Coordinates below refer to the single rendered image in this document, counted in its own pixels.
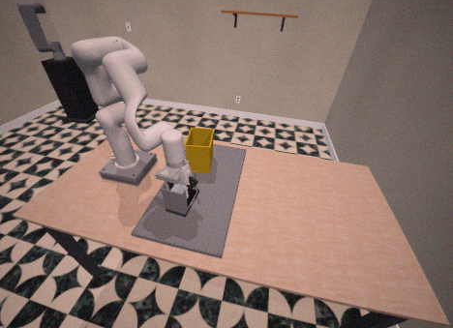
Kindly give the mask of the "yellow open-top bin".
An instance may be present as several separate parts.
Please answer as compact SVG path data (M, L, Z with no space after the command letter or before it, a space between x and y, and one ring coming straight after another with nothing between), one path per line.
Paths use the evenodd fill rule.
M189 161L192 172L210 173L213 158L213 133L214 129L190 129L184 147L186 147L187 161Z

